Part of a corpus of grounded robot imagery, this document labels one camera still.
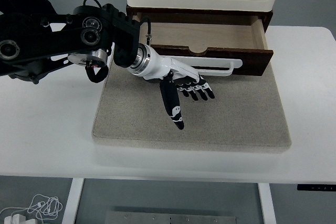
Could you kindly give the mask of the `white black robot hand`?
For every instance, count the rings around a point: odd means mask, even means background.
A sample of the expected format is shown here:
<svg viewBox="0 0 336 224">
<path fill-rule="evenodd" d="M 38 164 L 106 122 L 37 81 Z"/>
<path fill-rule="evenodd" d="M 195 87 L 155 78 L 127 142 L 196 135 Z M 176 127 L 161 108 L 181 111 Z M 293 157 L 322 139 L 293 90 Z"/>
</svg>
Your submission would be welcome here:
<svg viewBox="0 0 336 224">
<path fill-rule="evenodd" d="M 165 110 L 179 130 L 184 129 L 184 122 L 177 90 L 194 101 L 198 101 L 196 92 L 205 101 L 215 98 L 213 90 L 196 69 L 172 57 L 160 56 L 148 45 L 139 44 L 135 61 L 127 70 L 145 80 L 161 80 L 159 86 Z M 175 86 L 172 78 L 166 77 L 170 72 L 173 80 L 187 78 L 182 83 L 193 82 L 193 85 L 186 83 Z"/>
</svg>

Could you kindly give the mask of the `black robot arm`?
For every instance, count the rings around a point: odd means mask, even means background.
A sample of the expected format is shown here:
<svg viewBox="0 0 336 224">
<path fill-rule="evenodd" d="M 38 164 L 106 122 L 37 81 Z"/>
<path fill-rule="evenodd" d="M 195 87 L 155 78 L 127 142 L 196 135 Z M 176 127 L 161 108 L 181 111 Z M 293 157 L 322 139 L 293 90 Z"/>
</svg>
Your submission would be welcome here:
<svg viewBox="0 0 336 224">
<path fill-rule="evenodd" d="M 214 97 L 206 80 L 193 67 L 151 47 L 151 33 L 139 42 L 136 21 L 111 4 L 77 7 L 73 14 L 20 13 L 1 15 L 1 75 L 37 84 L 49 73 L 77 64 L 91 82 L 104 80 L 107 60 L 135 76 L 159 83 L 167 114 L 184 128 L 179 93 L 193 100 Z"/>
</svg>

